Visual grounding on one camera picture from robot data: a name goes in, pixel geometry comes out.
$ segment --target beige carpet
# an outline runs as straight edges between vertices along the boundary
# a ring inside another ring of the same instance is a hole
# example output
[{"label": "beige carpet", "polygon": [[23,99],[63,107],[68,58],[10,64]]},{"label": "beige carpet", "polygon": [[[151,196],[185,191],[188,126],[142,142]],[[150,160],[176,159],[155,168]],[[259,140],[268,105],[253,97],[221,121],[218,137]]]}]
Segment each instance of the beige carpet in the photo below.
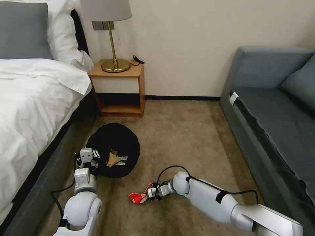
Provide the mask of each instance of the beige carpet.
[{"label": "beige carpet", "polygon": [[[142,119],[98,118],[94,124],[81,124],[85,128],[77,138],[77,148],[83,147],[100,126],[111,122],[127,126],[138,136],[140,157],[127,177],[99,178],[98,196],[103,206],[94,236],[254,235],[216,223],[182,196],[141,205],[134,205],[128,198],[132,192],[142,192],[170,165],[183,165],[195,177],[228,191],[257,189],[218,102],[148,100]],[[72,182],[70,170],[65,186]],[[168,170],[161,180],[179,170]],[[63,206],[71,196],[72,190],[60,194]],[[235,198],[240,203],[255,203],[251,193]],[[58,222],[58,209],[52,206],[36,235],[53,235]]]}]

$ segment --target lamp shade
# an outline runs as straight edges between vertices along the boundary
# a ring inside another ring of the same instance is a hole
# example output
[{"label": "lamp shade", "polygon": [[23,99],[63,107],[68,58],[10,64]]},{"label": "lamp shade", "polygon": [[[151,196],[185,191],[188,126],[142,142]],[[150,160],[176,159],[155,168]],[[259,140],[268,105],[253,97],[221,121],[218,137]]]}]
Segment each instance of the lamp shade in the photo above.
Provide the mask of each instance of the lamp shade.
[{"label": "lamp shade", "polygon": [[129,0],[81,0],[82,17],[89,21],[121,21],[132,17]]}]

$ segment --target wall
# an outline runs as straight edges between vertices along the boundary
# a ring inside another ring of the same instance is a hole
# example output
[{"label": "wall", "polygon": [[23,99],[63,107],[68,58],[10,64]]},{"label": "wall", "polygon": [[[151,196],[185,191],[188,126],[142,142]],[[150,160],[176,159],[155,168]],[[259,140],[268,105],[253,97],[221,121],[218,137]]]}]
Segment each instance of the wall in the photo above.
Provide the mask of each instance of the wall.
[{"label": "wall", "polygon": [[[239,46],[315,46],[314,0],[129,1],[114,44],[117,57],[147,63],[147,95],[220,96]],[[110,58],[108,31],[82,24],[93,61]]]}]

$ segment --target gray sofa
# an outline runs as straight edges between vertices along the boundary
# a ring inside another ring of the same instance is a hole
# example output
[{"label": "gray sofa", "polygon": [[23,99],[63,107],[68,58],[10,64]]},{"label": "gray sofa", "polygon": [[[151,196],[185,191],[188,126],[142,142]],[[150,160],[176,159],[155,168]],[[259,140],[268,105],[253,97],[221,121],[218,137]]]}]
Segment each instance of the gray sofa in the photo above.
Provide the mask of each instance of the gray sofa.
[{"label": "gray sofa", "polygon": [[266,205],[300,222],[305,236],[315,235],[315,112],[279,87],[314,53],[241,47],[220,99]]}]

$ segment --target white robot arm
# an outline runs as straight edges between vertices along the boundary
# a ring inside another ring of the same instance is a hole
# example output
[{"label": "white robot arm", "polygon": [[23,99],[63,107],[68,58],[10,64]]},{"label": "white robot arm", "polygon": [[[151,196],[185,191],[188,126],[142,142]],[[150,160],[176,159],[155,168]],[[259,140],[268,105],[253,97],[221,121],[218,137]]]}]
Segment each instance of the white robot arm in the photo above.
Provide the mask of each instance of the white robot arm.
[{"label": "white robot arm", "polygon": [[[99,155],[91,148],[80,151],[77,159],[80,169],[74,173],[74,196],[68,200],[54,236],[91,236],[102,205],[96,194],[96,177],[90,173],[90,169],[95,171],[98,168],[95,158],[99,158]],[[151,200],[160,200],[176,193],[188,198],[192,205],[213,220],[230,223],[240,230],[254,232],[258,227],[259,236],[303,236],[303,227],[295,220],[260,204],[241,205],[225,190],[191,177],[188,172],[180,171],[172,180],[161,185],[154,183],[147,190]],[[69,225],[80,227],[81,230],[71,230]]]},{"label": "white robot arm", "polygon": [[156,196],[161,198],[173,193],[183,195],[213,220],[230,223],[240,230],[249,232],[254,232],[258,227],[259,236],[303,236],[303,227],[297,221],[260,204],[241,205],[230,194],[224,195],[218,202],[217,196],[220,192],[189,178],[187,172],[180,171],[171,181],[148,189],[148,196],[154,199]]}]

